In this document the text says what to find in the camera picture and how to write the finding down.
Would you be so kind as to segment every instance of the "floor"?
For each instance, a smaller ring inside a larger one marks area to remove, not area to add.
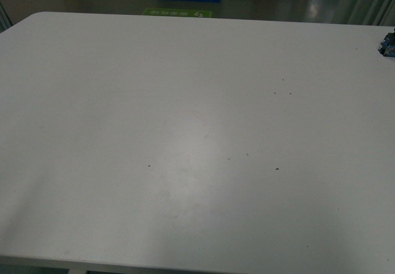
[[[31,14],[43,11],[141,15],[147,7],[210,10],[213,12],[213,17],[225,19],[330,23],[339,0],[221,0],[221,3],[154,0],[0,1],[11,22],[16,24]],[[67,272],[64,269],[0,265],[0,274],[66,274]]]

